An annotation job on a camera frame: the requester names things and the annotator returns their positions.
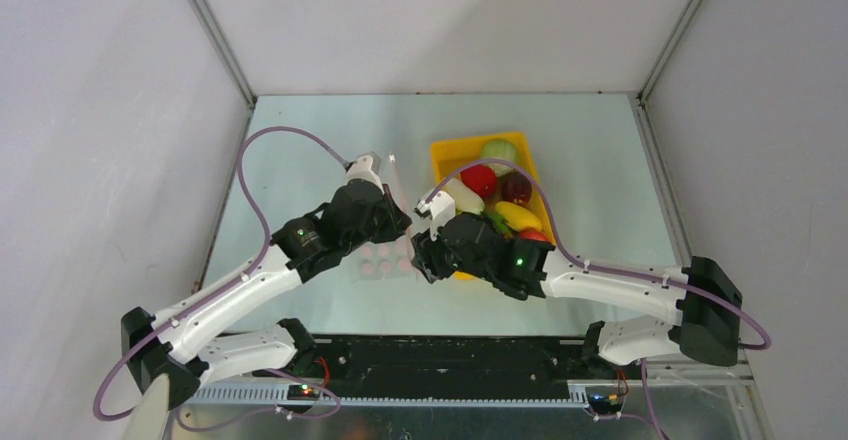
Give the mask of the clear pink-dotted zip bag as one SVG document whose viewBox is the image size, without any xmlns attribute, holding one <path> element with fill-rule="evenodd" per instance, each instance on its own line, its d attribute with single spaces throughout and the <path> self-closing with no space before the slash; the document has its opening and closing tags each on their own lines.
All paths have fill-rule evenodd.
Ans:
<svg viewBox="0 0 848 440">
<path fill-rule="evenodd" d="M 365 243 L 350 257 L 354 282 L 414 277 L 409 232 L 388 243 Z"/>
</svg>

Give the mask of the bright red apple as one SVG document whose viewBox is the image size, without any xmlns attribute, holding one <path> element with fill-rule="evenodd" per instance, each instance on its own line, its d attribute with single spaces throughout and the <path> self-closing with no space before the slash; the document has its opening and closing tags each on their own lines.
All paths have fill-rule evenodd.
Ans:
<svg viewBox="0 0 848 440">
<path fill-rule="evenodd" d="M 550 243 L 550 239 L 548 238 L 547 235 L 545 235 L 540 230 L 532 229 L 532 228 L 524 229 L 524 230 L 518 232 L 517 237 L 522 238 L 522 239 L 527 239 L 527 240 Z"/>
</svg>

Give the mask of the yellow plastic tray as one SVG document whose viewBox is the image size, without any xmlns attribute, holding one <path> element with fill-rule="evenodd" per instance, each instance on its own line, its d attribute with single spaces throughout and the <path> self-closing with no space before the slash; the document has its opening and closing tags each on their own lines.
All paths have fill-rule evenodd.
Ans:
<svg viewBox="0 0 848 440">
<path fill-rule="evenodd" d="M 511 143 L 517 150 L 513 163 L 539 182 L 538 171 L 526 136 L 522 132 L 513 131 L 439 140 L 432 143 L 430 158 L 435 183 L 438 184 L 456 169 L 464 170 L 465 164 L 480 159 L 484 145 L 492 140 L 504 140 Z M 537 189 L 533 190 L 532 197 L 524 208 L 539 219 L 537 231 L 552 244 L 556 244 L 549 213 Z"/>
</svg>

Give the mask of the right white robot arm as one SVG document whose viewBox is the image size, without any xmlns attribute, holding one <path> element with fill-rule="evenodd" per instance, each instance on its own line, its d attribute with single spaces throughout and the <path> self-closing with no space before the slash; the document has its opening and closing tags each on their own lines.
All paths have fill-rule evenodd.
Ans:
<svg viewBox="0 0 848 440">
<path fill-rule="evenodd" d="M 593 377 L 677 353 L 719 367 L 738 362 L 741 294 L 711 259 L 635 272 L 594 267 L 568 259 L 549 242 L 507 238 L 488 218 L 470 213 L 415 234 L 411 243 L 412 264 L 430 283 L 460 272 L 519 301 L 574 298 L 637 312 L 589 326 L 581 362 Z"/>
</svg>

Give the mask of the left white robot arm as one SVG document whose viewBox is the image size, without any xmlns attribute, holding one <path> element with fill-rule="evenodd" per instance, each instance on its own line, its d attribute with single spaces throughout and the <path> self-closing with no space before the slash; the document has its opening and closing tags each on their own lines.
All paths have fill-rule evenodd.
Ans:
<svg viewBox="0 0 848 440">
<path fill-rule="evenodd" d="M 304 376 L 316 363 L 316 343 L 295 318 L 236 335 L 226 329 L 262 304 L 337 267 L 366 243 L 391 243 L 412 221 L 384 187 L 354 179 L 328 203 L 286 222 L 259 256 L 239 270 L 155 314 L 136 307 L 121 319 L 122 352 L 141 392 L 161 376 L 174 409 L 201 387 L 266 369 Z"/>
</svg>

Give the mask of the green leafy vegetable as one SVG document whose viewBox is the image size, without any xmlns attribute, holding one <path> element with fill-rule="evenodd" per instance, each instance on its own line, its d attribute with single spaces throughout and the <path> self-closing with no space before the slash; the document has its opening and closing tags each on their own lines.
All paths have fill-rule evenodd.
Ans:
<svg viewBox="0 0 848 440">
<path fill-rule="evenodd" d="M 484 216 L 488 219 L 494 230 L 504 238 L 512 238 L 513 230 L 508 226 L 506 219 L 496 211 L 485 211 Z"/>
</svg>

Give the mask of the white radish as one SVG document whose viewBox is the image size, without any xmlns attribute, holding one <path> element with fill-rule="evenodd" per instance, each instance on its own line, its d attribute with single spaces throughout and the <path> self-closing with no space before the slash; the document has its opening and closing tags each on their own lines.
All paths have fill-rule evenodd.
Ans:
<svg viewBox="0 0 848 440">
<path fill-rule="evenodd" d="M 444 185 L 443 191 L 453 198 L 455 208 L 460 212 L 479 215 L 485 210 L 483 198 L 456 178 L 451 178 Z"/>
</svg>

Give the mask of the yellow mango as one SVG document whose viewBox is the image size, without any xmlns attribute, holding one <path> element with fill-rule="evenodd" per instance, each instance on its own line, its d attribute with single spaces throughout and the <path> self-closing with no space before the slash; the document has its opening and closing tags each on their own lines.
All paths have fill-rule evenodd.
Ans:
<svg viewBox="0 0 848 440">
<path fill-rule="evenodd" d="M 495 212 L 502 217 L 505 225 L 513 231 L 541 231 L 543 229 L 541 219 L 525 207 L 511 202 L 499 201 L 494 205 L 494 208 Z"/>
</svg>

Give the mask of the red bell pepper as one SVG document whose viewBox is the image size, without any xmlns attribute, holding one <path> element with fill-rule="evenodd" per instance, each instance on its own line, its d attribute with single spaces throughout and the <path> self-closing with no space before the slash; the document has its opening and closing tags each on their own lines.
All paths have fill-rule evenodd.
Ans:
<svg viewBox="0 0 848 440">
<path fill-rule="evenodd" d="M 460 173 L 462 183 L 483 199 L 492 197 L 498 187 L 496 173 L 485 164 L 478 164 L 464 169 Z"/>
</svg>

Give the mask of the dark red apple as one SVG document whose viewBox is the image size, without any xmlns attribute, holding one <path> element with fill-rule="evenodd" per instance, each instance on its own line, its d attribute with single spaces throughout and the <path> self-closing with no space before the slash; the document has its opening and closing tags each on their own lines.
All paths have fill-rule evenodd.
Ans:
<svg viewBox="0 0 848 440">
<path fill-rule="evenodd" d="M 526 206 L 532 199 L 533 184 L 520 172 L 511 171 L 501 177 L 500 198 L 519 206 Z"/>
</svg>

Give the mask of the green cabbage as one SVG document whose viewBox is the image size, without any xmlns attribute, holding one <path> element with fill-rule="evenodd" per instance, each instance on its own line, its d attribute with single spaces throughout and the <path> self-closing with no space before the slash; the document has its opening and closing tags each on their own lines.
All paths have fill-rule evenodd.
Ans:
<svg viewBox="0 0 848 440">
<path fill-rule="evenodd" d="M 505 139 L 492 139 L 481 148 L 480 159 L 489 159 L 485 166 L 490 168 L 497 177 L 502 177 L 514 170 L 513 165 L 518 160 L 518 149 Z"/>
</svg>

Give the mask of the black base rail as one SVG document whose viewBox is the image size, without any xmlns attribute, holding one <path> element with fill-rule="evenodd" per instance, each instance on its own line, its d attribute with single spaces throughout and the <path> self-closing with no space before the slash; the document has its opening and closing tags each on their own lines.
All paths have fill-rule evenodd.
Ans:
<svg viewBox="0 0 848 440">
<path fill-rule="evenodd" d="M 555 336 L 320 334 L 282 370 L 347 400 L 565 400 L 580 381 L 632 386 L 640 376 Z"/>
</svg>

